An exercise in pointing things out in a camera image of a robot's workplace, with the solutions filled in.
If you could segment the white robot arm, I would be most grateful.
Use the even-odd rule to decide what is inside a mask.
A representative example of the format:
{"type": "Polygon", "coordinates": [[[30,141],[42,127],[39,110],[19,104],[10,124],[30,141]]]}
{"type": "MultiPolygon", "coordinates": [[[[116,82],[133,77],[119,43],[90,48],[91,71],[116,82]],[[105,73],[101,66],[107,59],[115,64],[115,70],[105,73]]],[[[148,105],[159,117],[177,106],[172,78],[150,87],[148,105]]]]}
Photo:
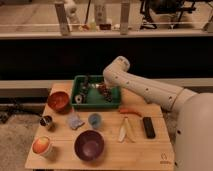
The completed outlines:
{"type": "Polygon", "coordinates": [[[176,127],[174,171],[213,171],[213,93],[136,76],[130,62],[116,57],[104,70],[109,86],[126,88],[163,109],[179,115],[176,127]]]}

